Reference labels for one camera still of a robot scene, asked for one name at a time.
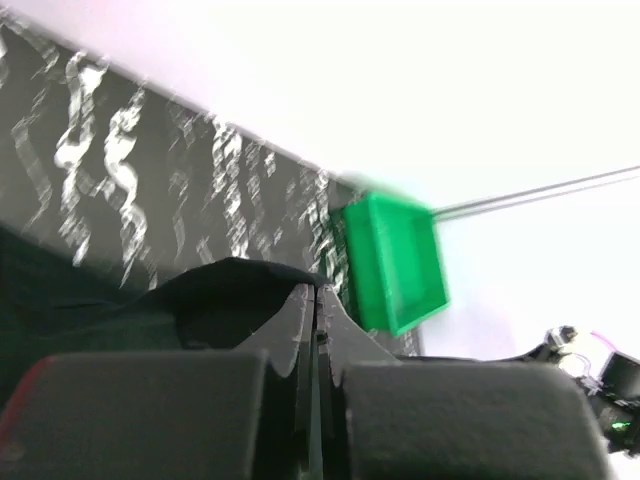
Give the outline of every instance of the white wall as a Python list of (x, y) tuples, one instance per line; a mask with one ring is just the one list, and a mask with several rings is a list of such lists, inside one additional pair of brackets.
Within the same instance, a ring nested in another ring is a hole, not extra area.
[(451, 306), (424, 352), (497, 359), (547, 329), (595, 329), (640, 358), (640, 179), (439, 224)]
[(433, 207), (640, 158), (638, 2), (11, 3), (283, 148)]

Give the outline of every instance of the white ceiling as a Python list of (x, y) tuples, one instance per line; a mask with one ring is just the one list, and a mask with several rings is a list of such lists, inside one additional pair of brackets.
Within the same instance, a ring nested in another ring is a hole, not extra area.
[(637, 5), (12, 6), (311, 162), (441, 207), (640, 164)]

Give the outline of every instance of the black mechanical part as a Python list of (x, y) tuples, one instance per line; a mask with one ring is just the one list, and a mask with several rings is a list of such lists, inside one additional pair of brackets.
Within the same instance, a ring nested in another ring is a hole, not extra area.
[(619, 400), (640, 400), (640, 362), (629, 355), (613, 353), (602, 373), (602, 389)]
[(552, 353), (559, 353), (578, 335), (574, 327), (562, 326), (552, 328), (545, 336), (544, 345)]
[(288, 380), (259, 352), (53, 357), (4, 412), (0, 478), (289, 478)]
[(633, 420), (625, 431), (624, 444), (630, 457), (640, 455), (640, 409), (634, 410)]
[(45, 362), (4, 412), (0, 477), (606, 478), (585, 396), (536, 364), (552, 350), (403, 361), (298, 284), (233, 351)]
[(545, 365), (353, 365), (344, 377), (354, 478), (607, 478), (582, 393)]
[(634, 422), (633, 411), (617, 405), (605, 395), (591, 395), (588, 398), (600, 430), (608, 440), (609, 453), (633, 449), (633, 438), (629, 436)]

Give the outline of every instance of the gray rod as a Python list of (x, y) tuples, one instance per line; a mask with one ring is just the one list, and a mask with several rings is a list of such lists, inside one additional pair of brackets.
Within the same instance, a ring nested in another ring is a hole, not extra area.
[(525, 203), (536, 202), (547, 198), (560, 197), (592, 188), (604, 187), (614, 183), (640, 178), (640, 165), (636, 165), (614, 172), (602, 173), (591, 177), (584, 177), (570, 182), (557, 183), (546, 187), (524, 190), (483, 200), (461, 203), (434, 211), (437, 222), (447, 222), (458, 218), (479, 215), (481, 213), (513, 207)]

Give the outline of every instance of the green plastic container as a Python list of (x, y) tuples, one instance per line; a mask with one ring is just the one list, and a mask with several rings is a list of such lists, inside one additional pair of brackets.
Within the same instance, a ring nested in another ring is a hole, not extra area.
[(397, 336), (448, 304), (433, 215), (383, 193), (343, 211), (362, 327)]

